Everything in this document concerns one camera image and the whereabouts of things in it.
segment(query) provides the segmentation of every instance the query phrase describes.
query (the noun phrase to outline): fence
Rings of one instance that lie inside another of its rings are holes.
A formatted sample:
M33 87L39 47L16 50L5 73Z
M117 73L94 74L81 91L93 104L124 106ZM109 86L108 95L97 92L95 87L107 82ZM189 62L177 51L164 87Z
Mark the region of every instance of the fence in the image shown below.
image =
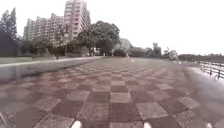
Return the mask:
M215 75L215 77L224 79L224 64L223 63L213 63L200 61L201 70L208 73L210 76Z

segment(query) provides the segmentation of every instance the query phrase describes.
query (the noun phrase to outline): sky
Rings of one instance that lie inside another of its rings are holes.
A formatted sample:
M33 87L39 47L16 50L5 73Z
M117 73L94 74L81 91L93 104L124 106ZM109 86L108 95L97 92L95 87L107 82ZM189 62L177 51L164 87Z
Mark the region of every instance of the sky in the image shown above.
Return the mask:
M134 46L157 42L179 54L224 54L223 0L86 0L92 23L116 24L120 37ZM63 16L66 0L1 0L0 14L16 7L17 29L23 35L27 19Z

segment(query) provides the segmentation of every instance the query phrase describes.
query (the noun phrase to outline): ground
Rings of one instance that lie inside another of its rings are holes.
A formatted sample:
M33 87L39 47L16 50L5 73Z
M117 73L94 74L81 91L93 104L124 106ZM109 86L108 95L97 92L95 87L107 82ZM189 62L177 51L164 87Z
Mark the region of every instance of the ground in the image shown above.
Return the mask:
M1 85L0 108L17 128L223 128L223 92L187 65L108 58Z

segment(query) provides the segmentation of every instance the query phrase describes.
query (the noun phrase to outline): low wall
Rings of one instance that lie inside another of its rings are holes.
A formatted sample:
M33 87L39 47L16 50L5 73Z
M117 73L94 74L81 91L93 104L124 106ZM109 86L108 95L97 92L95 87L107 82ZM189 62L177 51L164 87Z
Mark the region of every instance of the low wall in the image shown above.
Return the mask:
M23 76L35 75L43 72L75 66L101 58L103 57L82 57L62 60L2 64L0 65L0 83L20 79Z

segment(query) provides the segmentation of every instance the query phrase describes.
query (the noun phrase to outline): building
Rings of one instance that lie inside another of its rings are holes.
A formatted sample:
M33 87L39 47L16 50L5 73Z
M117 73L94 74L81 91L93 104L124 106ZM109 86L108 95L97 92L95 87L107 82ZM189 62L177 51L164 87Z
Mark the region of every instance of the building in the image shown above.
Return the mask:
M90 25L90 12L87 3L83 0L70 0L66 2L64 24L69 27L69 37L72 40Z
M36 21L28 19L24 28L24 40L33 40L36 37L44 36L51 41L55 41L55 31L63 25L63 16L51 14L51 18L37 17Z
M24 40L33 40L45 36L55 41L55 33L60 25L68 26L69 39L72 40L90 25L90 12L87 3L83 0L70 0L66 2L64 16L51 14L50 18L37 17L36 21L28 19L24 28Z

